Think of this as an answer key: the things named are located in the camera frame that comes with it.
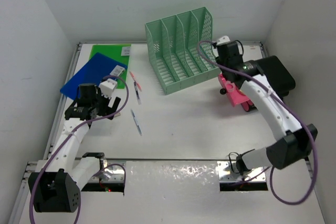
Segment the black drawer box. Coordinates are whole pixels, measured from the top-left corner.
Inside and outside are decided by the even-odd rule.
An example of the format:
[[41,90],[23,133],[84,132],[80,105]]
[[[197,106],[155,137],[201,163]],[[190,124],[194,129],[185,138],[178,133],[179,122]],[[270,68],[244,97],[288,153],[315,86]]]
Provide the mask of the black drawer box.
[[243,70],[252,77],[263,73],[281,100],[296,87],[294,78],[277,56],[246,61]]

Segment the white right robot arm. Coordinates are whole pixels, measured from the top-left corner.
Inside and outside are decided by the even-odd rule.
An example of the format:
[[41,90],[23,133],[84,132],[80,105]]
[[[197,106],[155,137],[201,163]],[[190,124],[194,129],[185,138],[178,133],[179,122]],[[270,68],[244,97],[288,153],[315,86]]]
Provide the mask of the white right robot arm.
[[243,61],[236,41],[217,42],[216,63],[225,82],[239,89],[264,117],[275,143],[237,156],[236,169],[243,175],[251,169],[273,166],[283,169],[306,158],[312,150],[308,135],[317,137],[313,124],[303,129],[300,122],[281,103],[296,86],[295,80],[277,56]]

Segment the clear tape roll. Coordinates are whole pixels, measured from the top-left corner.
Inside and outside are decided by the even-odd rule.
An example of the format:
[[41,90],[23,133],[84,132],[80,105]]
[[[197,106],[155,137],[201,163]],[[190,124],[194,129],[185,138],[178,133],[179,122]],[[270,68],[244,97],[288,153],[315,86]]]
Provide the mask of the clear tape roll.
[[226,88],[227,92],[229,92],[229,93],[232,93],[236,90],[235,84],[230,83],[230,82],[225,84],[225,88]]

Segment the pink drawer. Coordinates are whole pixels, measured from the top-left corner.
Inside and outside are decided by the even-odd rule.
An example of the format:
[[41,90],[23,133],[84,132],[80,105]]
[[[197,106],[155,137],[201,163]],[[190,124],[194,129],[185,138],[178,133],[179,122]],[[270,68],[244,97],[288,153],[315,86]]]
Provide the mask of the pink drawer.
[[222,87],[220,89],[220,94],[226,95],[233,107],[241,105],[244,111],[246,112],[250,112],[256,109],[252,101],[243,92],[241,92],[237,86],[234,92],[232,93],[227,92],[225,84],[229,83],[230,81],[226,80],[222,73],[218,75],[218,80]]

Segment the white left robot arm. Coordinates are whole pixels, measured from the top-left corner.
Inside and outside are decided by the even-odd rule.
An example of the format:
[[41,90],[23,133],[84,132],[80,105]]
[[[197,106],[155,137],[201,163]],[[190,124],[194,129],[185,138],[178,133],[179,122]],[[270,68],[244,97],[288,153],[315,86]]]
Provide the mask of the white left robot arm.
[[75,165],[80,144],[88,133],[93,119],[111,120],[121,99],[116,97],[109,106],[117,82],[107,79],[99,85],[81,84],[71,105],[65,111],[65,120],[51,156],[41,171],[29,179],[30,201],[36,212],[74,212],[80,204],[80,192],[88,180],[102,169],[103,153],[86,153]]

